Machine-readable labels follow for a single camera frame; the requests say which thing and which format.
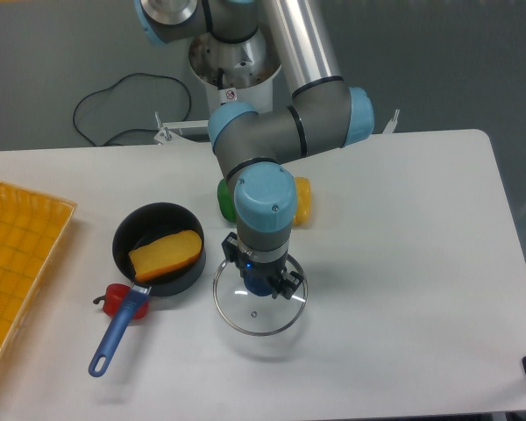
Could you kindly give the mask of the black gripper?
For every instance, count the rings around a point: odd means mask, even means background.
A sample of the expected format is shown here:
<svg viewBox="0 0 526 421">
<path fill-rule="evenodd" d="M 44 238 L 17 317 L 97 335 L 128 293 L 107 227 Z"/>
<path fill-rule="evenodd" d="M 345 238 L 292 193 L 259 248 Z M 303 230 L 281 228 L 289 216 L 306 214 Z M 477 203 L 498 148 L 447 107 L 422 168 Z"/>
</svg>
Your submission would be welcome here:
<svg viewBox="0 0 526 421">
<path fill-rule="evenodd" d="M 222 242 L 224 259 L 239 271 L 244 282 L 269 282 L 273 299 L 278 296 L 290 300 L 302 285 L 302 275 L 286 271 L 288 253 L 245 253 L 238 250 L 238 236 L 230 232 Z"/>
</svg>

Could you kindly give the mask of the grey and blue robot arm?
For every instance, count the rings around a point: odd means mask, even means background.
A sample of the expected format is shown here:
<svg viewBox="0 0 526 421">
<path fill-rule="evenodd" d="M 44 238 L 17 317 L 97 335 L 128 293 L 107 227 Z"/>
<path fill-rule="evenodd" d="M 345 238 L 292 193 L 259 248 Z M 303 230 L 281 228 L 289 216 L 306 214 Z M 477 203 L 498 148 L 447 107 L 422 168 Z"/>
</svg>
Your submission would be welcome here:
<svg viewBox="0 0 526 421">
<path fill-rule="evenodd" d="M 304 282 L 288 257 L 297 209 L 285 164 L 367 139 L 373 106 L 345 84 L 316 1 L 138 1 L 154 43 L 191 39 L 189 65 L 222 98 L 208 135 L 236 214 L 225 259 L 257 296 Z"/>
</svg>

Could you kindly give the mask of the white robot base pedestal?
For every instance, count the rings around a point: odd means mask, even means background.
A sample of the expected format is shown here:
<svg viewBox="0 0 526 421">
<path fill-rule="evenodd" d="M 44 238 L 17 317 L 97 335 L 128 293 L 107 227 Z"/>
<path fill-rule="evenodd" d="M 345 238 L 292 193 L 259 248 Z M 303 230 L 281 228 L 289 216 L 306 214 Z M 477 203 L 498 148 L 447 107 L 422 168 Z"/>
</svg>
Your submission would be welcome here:
<svg viewBox="0 0 526 421">
<path fill-rule="evenodd" d="M 193 38 L 189 65 L 204 86 L 209 112 L 221 104 L 242 101 L 260 113 L 274 106 L 274 78 L 281 70 L 270 29 L 260 25 L 247 41 L 226 44 L 211 34 Z"/>
</svg>

